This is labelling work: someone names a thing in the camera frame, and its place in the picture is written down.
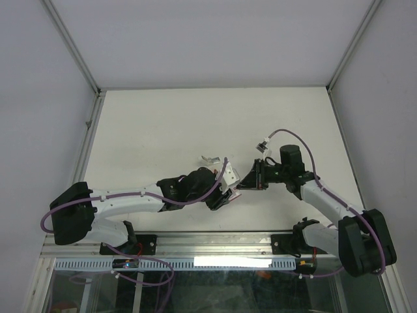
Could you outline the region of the red white staple box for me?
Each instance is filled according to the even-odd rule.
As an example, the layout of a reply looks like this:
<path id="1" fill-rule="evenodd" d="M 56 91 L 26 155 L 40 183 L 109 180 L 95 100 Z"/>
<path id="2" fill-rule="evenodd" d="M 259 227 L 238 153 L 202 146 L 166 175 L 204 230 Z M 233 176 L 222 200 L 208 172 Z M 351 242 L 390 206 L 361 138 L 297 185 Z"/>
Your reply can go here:
<path id="1" fill-rule="evenodd" d="M 238 197 L 240 197 L 242 194 L 240 192 L 240 190 L 234 188 L 233 190 L 231 190 L 232 194 L 229 197 L 229 201 L 234 201 L 235 199 L 237 199 Z"/>

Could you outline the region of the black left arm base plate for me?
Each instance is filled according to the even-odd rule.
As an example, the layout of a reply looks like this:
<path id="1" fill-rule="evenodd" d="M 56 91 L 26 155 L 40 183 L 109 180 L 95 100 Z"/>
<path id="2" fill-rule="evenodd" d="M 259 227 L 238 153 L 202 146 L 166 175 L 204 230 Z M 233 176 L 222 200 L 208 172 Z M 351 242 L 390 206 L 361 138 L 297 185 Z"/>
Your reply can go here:
<path id="1" fill-rule="evenodd" d="M 136 234 L 136 242 L 127 242 L 115 249 L 123 254 L 153 256 L 156 254 L 158 236 L 155 234 Z"/>

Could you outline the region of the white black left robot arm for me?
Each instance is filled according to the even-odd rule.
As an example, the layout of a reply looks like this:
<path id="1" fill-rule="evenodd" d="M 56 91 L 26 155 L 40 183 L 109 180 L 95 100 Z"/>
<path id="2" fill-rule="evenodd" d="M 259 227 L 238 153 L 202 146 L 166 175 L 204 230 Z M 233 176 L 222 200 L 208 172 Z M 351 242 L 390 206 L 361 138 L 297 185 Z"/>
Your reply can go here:
<path id="1" fill-rule="evenodd" d="M 114 221 L 113 217 L 177 211 L 196 203 L 216 211 L 235 196 L 239 181 L 229 163 L 221 169 L 200 167 L 188 175 L 125 191 L 93 190 L 87 182 L 80 181 L 50 203 L 40 226 L 53 234 L 56 245 L 88 239 L 109 244 L 126 254 L 136 247 L 133 226 L 127 220 Z"/>

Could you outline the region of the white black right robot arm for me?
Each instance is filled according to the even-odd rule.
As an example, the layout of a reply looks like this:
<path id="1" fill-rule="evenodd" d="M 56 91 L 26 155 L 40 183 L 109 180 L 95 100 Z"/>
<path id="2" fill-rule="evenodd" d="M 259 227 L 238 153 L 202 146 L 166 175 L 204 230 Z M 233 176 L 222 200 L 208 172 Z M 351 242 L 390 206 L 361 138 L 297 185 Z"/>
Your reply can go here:
<path id="1" fill-rule="evenodd" d="M 304 218 L 293 226 L 291 238 L 278 247 L 299 258 L 318 248 L 338 257 L 353 277 L 378 274 L 397 261 L 397 254 L 384 215 L 377 209 L 361 211 L 328 189 L 312 171 L 305 169 L 297 145 L 280 147 L 280 162 L 269 156 L 256 159 L 240 190 L 266 190 L 272 183 L 286 189 L 324 215 L 332 226 Z"/>

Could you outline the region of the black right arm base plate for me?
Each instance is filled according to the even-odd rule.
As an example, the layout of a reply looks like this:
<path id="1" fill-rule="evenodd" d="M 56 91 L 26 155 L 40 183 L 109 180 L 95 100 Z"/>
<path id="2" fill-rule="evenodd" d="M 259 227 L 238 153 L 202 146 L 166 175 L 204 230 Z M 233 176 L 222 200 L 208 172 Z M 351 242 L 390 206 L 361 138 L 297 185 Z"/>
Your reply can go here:
<path id="1" fill-rule="evenodd" d="M 270 241 L 273 255 L 289 254 L 295 256 L 298 254 L 293 246 L 292 234 L 273 234 L 270 236 Z"/>

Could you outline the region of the white stapler magazine part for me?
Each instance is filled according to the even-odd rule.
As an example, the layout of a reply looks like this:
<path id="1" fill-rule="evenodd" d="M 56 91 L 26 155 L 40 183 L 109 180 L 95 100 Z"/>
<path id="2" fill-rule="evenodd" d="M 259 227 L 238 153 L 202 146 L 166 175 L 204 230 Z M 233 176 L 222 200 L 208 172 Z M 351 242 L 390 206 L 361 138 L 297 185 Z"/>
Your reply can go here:
<path id="1" fill-rule="evenodd" d="M 205 164 L 219 164 L 222 162 L 220 157 L 205 157 L 205 156 L 201 156 L 201 160 L 205 163 Z"/>

